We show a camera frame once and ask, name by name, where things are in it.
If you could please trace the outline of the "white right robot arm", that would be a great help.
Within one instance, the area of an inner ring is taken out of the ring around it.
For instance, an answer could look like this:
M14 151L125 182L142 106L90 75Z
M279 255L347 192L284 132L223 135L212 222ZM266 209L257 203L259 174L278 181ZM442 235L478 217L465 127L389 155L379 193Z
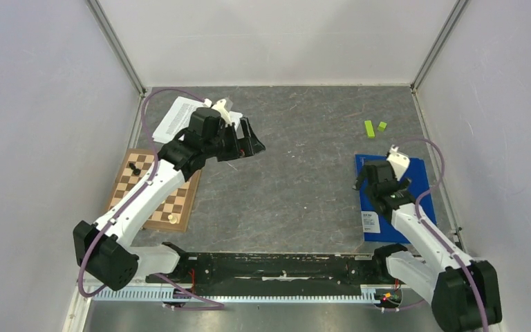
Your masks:
M363 160L354 189L367 205L363 212L399 232L402 244L378 248L372 274L380 282L403 282L430 307L443 331L486 329L503 319L498 275L490 262L473 258L449 240L409 191L403 175L409 160Z

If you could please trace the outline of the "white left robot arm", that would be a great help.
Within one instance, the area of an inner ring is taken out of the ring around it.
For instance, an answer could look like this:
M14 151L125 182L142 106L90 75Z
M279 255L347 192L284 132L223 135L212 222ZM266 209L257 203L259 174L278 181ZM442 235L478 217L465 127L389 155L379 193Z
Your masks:
M113 291L133 278L161 273L173 282L185 280L189 264L174 248L160 245L139 250L132 242L170 194L204 168L207 160L226 162L265 151L245 116L227 121L215 107L197 108L187 127L164 144L150 170L129 193L96 221L80 221L73 230L78 284L88 273Z

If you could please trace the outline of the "wooden chessboard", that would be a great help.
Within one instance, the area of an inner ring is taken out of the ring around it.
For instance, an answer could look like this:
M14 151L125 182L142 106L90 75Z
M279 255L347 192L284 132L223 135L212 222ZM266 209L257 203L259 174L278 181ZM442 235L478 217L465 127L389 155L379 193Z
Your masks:
M115 184L109 199L108 208L114 208L125 197L153 166L153 152L149 149L128 149L122 166L115 179ZM139 176L134 176L128 163L135 163L141 170ZM186 232L193 210L196 192L201 178L201 171L197 171L186 183L170 194L148 218L142 226L143 230L156 230L160 232ZM168 215L178 217L176 224L168 222Z

